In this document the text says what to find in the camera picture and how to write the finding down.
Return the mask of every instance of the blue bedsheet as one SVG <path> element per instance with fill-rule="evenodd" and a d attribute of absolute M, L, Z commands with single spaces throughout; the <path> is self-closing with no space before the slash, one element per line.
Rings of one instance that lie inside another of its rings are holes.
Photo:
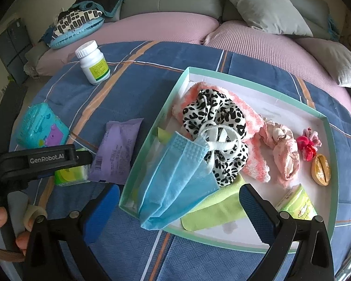
<path fill-rule="evenodd" d="M 187 67 L 221 71 L 260 83 L 314 105 L 326 115 L 336 144 L 340 181 L 337 222 L 331 240 L 334 270 L 339 269 L 351 247 L 351 116 L 341 104 L 284 70 L 215 48 L 141 41 L 106 44 L 100 50 L 113 73 L 109 80 L 92 86 L 74 60 L 49 80 L 33 101 L 47 102 L 70 126 L 77 148 L 83 145 L 96 152 L 106 122 L 143 117 L 135 158 L 168 94 Z M 30 197 L 39 197 L 44 182 L 30 184 Z M 47 206 L 48 217 L 61 218 L 82 209 L 103 186 L 88 183 L 55 187 Z M 262 258 L 262 254 L 216 248 L 166 232 L 141 229 L 136 219 L 120 209 L 112 214 L 91 249 L 113 280 L 246 280 Z M 65 246 L 63 250 L 71 271 L 79 279 L 70 252 Z M 285 276 L 292 258 L 289 255 L 286 259 L 278 280 Z"/>

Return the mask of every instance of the dark blue cabinet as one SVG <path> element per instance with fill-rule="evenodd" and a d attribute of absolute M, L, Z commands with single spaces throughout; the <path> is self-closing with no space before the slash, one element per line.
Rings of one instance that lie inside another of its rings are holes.
<path fill-rule="evenodd" d="M 12 22 L 0 34 L 0 59 L 18 84 L 22 84 L 28 77 L 23 66 L 27 62 L 25 53 L 31 48 L 26 26 L 20 19 Z"/>

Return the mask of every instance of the white bottle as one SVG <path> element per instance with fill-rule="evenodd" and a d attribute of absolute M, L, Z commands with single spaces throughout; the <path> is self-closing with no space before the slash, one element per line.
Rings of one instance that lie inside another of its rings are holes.
<path fill-rule="evenodd" d="M 88 41 L 76 50 L 76 56 L 88 81 L 93 85 L 110 77 L 110 69 L 95 40 Z"/>

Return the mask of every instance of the leopard print scrunchie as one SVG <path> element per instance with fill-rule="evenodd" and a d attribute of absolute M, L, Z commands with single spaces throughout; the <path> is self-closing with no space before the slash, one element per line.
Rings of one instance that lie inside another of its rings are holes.
<path fill-rule="evenodd" d="M 224 94 L 213 89 L 200 90 L 197 100 L 186 106 L 182 113 L 183 126 L 194 139 L 197 138 L 202 124 L 207 121 L 230 126 L 238 132 L 241 140 L 247 134 L 243 112 Z M 230 185 L 235 180 L 247 162 L 248 147 L 242 143 L 241 150 L 233 158 L 225 158 L 224 153 L 227 152 L 216 150 L 214 153 L 215 164 L 212 172 L 220 187 Z M 208 163 L 211 156 L 211 152 L 208 152 L 204 160 Z"/>

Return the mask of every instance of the mint green tray rim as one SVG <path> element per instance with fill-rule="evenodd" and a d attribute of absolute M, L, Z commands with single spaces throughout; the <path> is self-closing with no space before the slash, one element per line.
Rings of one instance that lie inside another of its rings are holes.
<path fill-rule="evenodd" d="M 278 98 L 290 105 L 293 105 L 299 109 L 302 109 L 303 111 L 308 112 L 309 114 L 313 115 L 314 117 L 317 117 L 318 119 L 321 119 L 325 132 L 326 132 L 326 137 L 328 140 L 328 146 L 329 146 L 329 154 L 330 154 L 330 168 L 331 168 L 331 180 L 330 180 L 330 187 L 331 187 L 331 200 L 330 200 L 330 213 L 329 213 L 329 222 L 328 222 L 328 236 L 329 239 L 332 238 L 333 232 L 334 232 L 334 226 L 335 226 L 335 221 L 336 221 L 336 215 L 337 215 L 337 208 L 338 208 L 338 167 L 337 167 L 337 157 L 336 157 L 336 152 L 335 152 L 335 144 L 334 144 L 334 138 L 332 135 L 332 131 L 330 128 L 330 124 L 328 121 L 328 118 L 320 113 L 319 111 L 316 111 L 315 109 L 307 106 L 306 104 L 291 98 L 285 94 L 282 94 L 276 90 L 273 90 L 271 88 L 268 88 L 266 86 L 263 86 L 261 84 L 258 84 L 256 82 L 252 82 L 249 80 L 245 80 L 243 78 L 239 78 L 236 76 L 231 76 L 228 74 L 220 73 L 220 72 L 215 72 L 215 71 L 210 71 L 210 70 L 205 70 L 201 68 L 194 68 L 194 67 L 188 67 L 185 69 L 185 71 L 181 74 L 179 77 L 177 83 L 174 85 L 172 91 L 170 92 L 166 102 L 164 103 L 163 107 L 161 108 L 158 116 L 156 117 L 154 124 L 152 125 L 146 139 L 143 142 L 143 145 L 138 153 L 138 156 L 134 162 L 134 165 L 130 171 L 129 177 L 126 181 L 126 184 L 124 186 L 124 190 L 122 191 L 122 195 L 119 201 L 119 207 L 128 213 L 129 215 L 132 215 L 136 219 L 138 219 L 138 214 L 137 212 L 130 210 L 125 206 L 125 204 L 128 202 L 128 200 L 131 199 L 131 192 L 133 190 L 133 187 L 135 185 L 135 182 L 138 178 L 139 172 L 142 169 L 142 165 L 146 161 L 147 154 L 152 147 L 152 144 L 154 143 L 155 139 L 157 138 L 157 127 L 162 124 L 169 113 L 172 109 L 172 104 L 174 102 L 174 99 L 178 95 L 179 89 L 181 88 L 182 84 L 184 81 L 187 79 L 189 74 L 196 74 L 196 75 L 202 75 L 202 76 L 207 76 L 211 78 L 216 78 L 224 81 L 228 81 L 237 85 L 242 85 L 250 89 L 257 90 L 261 93 L 268 94 L 270 96 L 273 96 L 275 98 Z M 229 243 L 223 243 L 223 242 L 218 242 L 215 240 L 207 239 L 204 237 L 199 237 L 195 235 L 193 232 L 176 228 L 173 226 L 168 226 L 164 228 L 166 232 L 170 232 L 172 234 L 175 234 L 180 237 L 184 237 L 189 240 L 193 240 L 199 243 L 203 244 L 208 244 L 211 246 L 216 246 L 216 247 L 221 247 L 221 248 L 227 248 L 231 250 L 238 250 L 238 251 L 248 251 L 248 252 L 257 252 L 257 253 L 266 253 L 267 249 L 264 248 L 252 248 L 252 247 L 245 247 L 245 246 L 239 246 L 239 245 L 233 245 Z"/>

